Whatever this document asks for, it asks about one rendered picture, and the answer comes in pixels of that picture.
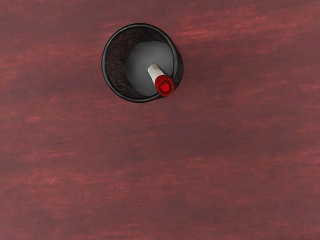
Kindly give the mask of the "black mesh pen holder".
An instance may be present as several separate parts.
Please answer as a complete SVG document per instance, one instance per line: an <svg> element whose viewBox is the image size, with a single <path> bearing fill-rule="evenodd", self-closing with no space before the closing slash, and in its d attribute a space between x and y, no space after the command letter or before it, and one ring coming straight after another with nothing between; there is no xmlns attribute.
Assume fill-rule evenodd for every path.
<svg viewBox="0 0 320 240"><path fill-rule="evenodd" d="M139 104L165 98L148 73L153 64L172 79L176 91L184 75L183 58L167 33L146 23L118 30L105 45L101 59L109 88L118 97Z"/></svg>

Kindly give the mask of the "white marker with red cap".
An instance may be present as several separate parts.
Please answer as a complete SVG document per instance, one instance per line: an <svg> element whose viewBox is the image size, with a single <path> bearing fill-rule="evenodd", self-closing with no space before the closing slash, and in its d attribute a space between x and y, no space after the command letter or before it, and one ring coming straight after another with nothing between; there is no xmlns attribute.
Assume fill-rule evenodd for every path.
<svg viewBox="0 0 320 240"><path fill-rule="evenodd" d="M173 80L165 75L156 64L149 66L148 73L156 90L161 96L168 97L174 92L175 86Z"/></svg>

